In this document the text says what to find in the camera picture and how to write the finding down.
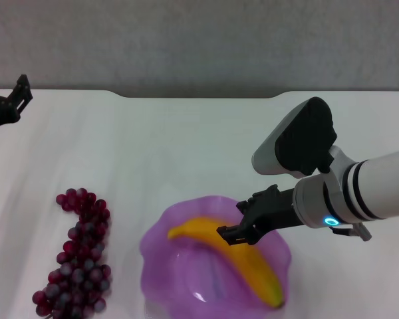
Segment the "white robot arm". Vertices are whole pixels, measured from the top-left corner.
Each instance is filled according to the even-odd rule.
[[[294,189],[280,192],[272,185],[239,202],[240,225],[217,230],[228,244],[254,245],[269,231],[300,225],[368,241],[363,222],[399,216],[399,152],[356,162],[333,145],[332,122],[328,105],[311,98],[273,130],[253,154],[254,169],[301,180]],[[310,176],[316,169],[320,174]],[[347,224],[352,227],[335,228]]]

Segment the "black robotic claw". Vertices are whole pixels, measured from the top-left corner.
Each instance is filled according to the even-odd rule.
[[[277,185],[254,193],[247,201],[240,201],[237,208],[244,215],[236,226],[222,226],[217,232],[229,245],[256,244],[261,237],[274,229],[303,225],[293,209],[293,192],[280,192]]]
[[[23,74],[8,97],[0,96],[0,126],[18,122],[21,112],[32,99],[28,78]]]

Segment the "translucent purple bowl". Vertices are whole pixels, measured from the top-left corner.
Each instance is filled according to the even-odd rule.
[[[194,217],[214,217],[238,224],[242,215],[236,203],[221,196],[177,203],[167,208],[142,238],[142,291],[147,300],[164,307],[172,319],[263,319],[273,310],[212,248],[188,238],[167,240],[171,228]],[[278,276],[287,301],[291,263],[288,245],[278,232],[272,231],[256,246]]]

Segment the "black stripe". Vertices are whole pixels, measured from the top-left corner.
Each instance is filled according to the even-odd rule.
[[[369,210],[369,208],[366,206],[364,199],[362,198],[362,196],[360,195],[360,191],[359,191],[359,183],[358,183],[358,176],[359,176],[359,170],[360,167],[363,165],[363,163],[365,163],[366,161],[363,161],[362,163],[359,163],[353,172],[353,191],[354,191],[354,196],[356,197],[356,200],[358,201],[358,204],[360,206],[360,208],[364,211],[364,213],[373,219],[384,219],[384,218],[380,218],[376,215],[374,215],[372,213],[372,211]]]
[[[331,201],[330,201],[330,197],[329,197],[329,194],[328,194],[328,187],[327,187],[326,183],[324,183],[324,201],[325,201],[325,205],[327,206],[327,209],[328,209],[329,213],[330,213],[337,221],[339,221],[339,222],[342,223],[342,224],[348,224],[346,221],[343,221],[343,220],[341,219],[341,217],[338,216],[338,214],[337,214],[336,211],[334,210],[334,207],[333,207],[333,205],[331,204]]]
[[[348,178],[348,174],[350,173],[350,170],[352,169],[352,167],[354,166],[354,164],[350,165],[346,171],[344,172],[343,175],[343,182],[342,182],[342,186],[343,186],[343,195],[344,195],[344,200],[346,201],[347,207],[350,209],[350,211],[352,212],[352,214],[357,218],[360,219],[361,221],[369,221],[369,219],[366,219],[365,217],[363,217],[358,210],[354,207],[353,203],[352,203],[352,199],[350,198],[350,195],[348,193],[348,186],[347,186],[347,178]]]

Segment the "yellow banana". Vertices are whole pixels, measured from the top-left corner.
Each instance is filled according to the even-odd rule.
[[[235,267],[257,297],[272,308],[282,307],[284,292],[281,283],[260,251],[247,244],[229,246],[216,231],[222,225],[227,223],[198,217],[170,229],[167,238],[190,237],[214,248]]]

